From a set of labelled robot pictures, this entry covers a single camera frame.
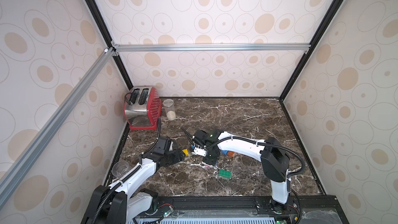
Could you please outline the yellow lego brick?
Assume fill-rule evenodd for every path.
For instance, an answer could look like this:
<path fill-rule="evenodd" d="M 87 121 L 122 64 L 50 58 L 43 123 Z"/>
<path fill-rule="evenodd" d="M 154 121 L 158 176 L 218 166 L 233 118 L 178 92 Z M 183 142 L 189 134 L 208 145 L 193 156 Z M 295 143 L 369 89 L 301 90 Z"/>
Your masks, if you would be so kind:
<path fill-rule="evenodd" d="M 183 151 L 183 153 L 185 154 L 185 156 L 186 156 L 186 157 L 189 155 L 189 153 L 188 153 L 188 150 L 187 150 L 187 149 L 183 149 L 182 151 Z"/>

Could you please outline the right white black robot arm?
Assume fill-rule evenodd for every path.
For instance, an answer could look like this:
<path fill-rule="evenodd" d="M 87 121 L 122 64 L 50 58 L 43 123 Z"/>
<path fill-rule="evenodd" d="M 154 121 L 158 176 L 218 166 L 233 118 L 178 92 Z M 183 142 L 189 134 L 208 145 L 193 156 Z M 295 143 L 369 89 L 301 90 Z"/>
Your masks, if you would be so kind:
<path fill-rule="evenodd" d="M 286 205 L 290 194 L 291 177 L 304 173 L 305 160 L 295 151 L 284 147 L 274 137 L 267 140 L 244 138 L 227 131 L 196 131 L 186 136 L 203 163 L 215 166 L 222 151 L 251 157 L 262 164 L 264 175 L 271 182 L 272 203 Z"/>

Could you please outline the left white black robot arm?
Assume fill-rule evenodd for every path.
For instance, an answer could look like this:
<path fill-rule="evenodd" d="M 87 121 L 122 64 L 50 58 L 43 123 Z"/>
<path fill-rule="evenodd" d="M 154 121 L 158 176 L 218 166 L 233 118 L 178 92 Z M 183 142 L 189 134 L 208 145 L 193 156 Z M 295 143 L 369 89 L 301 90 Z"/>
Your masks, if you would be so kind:
<path fill-rule="evenodd" d="M 185 154 L 168 137 L 157 138 L 139 163 L 109 186 L 98 186 L 83 216 L 83 224 L 126 224 L 153 206 L 156 193 L 134 192 L 160 168 L 184 161 Z"/>

